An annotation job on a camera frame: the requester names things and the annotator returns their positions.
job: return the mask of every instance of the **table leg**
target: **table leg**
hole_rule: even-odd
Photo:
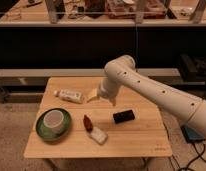
[[[154,159],[153,157],[147,157],[146,159],[143,158],[144,165],[142,166],[141,170],[142,171],[148,170],[148,166],[150,165],[153,159]]]
[[[43,161],[51,167],[52,171],[59,171],[60,169],[50,160],[50,159],[43,159]]]

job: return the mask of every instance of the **box on shelf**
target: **box on shelf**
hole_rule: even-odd
[[[127,4],[123,0],[106,0],[105,11],[109,18],[134,18],[136,14],[136,1]],[[144,18],[165,18],[167,8],[160,0],[147,0]]]

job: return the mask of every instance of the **small bottle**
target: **small bottle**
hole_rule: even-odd
[[[59,97],[61,100],[66,100],[69,102],[74,103],[83,103],[84,97],[81,92],[68,90],[68,89],[62,89],[62,90],[55,90],[54,96]]]

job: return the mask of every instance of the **white mug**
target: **white mug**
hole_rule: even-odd
[[[59,110],[51,110],[44,116],[43,123],[52,132],[59,134],[64,127],[64,115]]]

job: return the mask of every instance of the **small white block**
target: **small white block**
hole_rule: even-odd
[[[108,135],[103,132],[101,129],[99,129],[98,127],[93,127],[93,130],[89,133],[90,137],[92,139],[94,139],[97,143],[99,144],[103,144],[107,138],[108,138]]]

